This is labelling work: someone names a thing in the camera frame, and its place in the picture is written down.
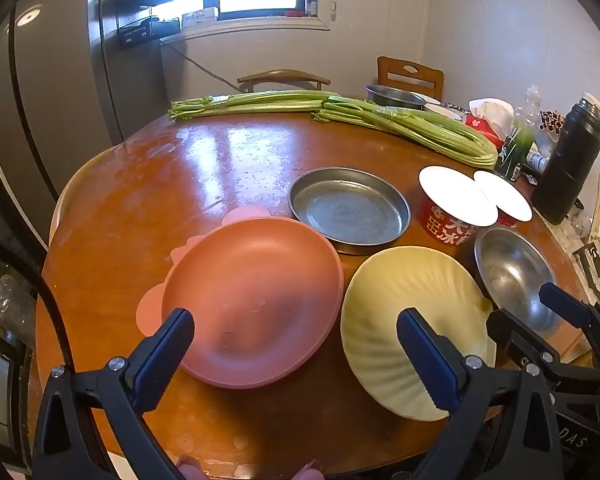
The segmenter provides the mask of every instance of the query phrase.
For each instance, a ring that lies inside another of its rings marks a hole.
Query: windowsill
[[[239,32],[241,30],[266,30],[272,28],[299,28],[307,30],[330,30],[320,19],[289,16],[266,16],[263,18],[239,18],[236,20],[221,20],[203,25],[183,28],[178,34],[162,38],[163,43],[204,38],[216,34]]]

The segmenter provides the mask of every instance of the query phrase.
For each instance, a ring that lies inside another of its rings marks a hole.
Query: blue gripper pad
[[[541,286],[538,296],[544,306],[576,328],[583,328],[591,322],[589,305],[576,300],[553,283],[545,283]]]
[[[455,412],[460,407],[459,378],[437,348],[436,335],[415,308],[398,314],[398,341],[439,410]]]
[[[193,316],[175,309],[151,337],[142,339],[129,356],[125,383],[136,413],[153,411],[193,340]]]

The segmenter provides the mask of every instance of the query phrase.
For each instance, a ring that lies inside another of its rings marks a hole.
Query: round dining table
[[[164,280],[172,249],[218,227],[238,206],[261,205],[290,217],[290,184],[309,170],[345,166],[385,179],[413,213],[396,244],[458,257],[471,241],[460,248],[442,244],[416,218],[418,173],[430,165],[475,171],[403,138],[317,122],[308,113],[154,121],[90,169],[72,191],[49,248],[43,275],[58,301],[77,371],[101,369],[142,340],[136,307]],[[570,260],[537,213],[518,229],[549,261],[558,285],[585,299]],[[366,257],[340,255],[345,286]],[[562,323],[548,340],[564,352],[576,336]],[[62,357],[42,306],[36,345],[45,382]],[[107,449],[121,453],[105,415],[95,410],[95,418]],[[339,320],[304,365],[267,386],[221,389],[177,370],[144,420],[173,460],[196,457],[216,478],[271,480],[291,477],[312,459],[329,475],[395,463],[429,449],[445,424],[400,418],[366,393],[344,355]]]

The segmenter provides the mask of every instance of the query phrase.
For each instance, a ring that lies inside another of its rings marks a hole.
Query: shell-shaped yellow plate
[[[371,396],[397,415],[439,420],[433,404],[398,341],[398,314],[414,306],[462,355],[493,366],[496,344],[487,336],[491,303],[464,267],[426,247],[381,251],[351,279],[342,306],[340,333],[349,365]]]

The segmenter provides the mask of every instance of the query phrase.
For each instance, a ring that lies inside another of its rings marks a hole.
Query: black thermos bottle
[[[531,203],[554,225],[565,219],[600,151],[600,101],[584,92],[564,119]]]

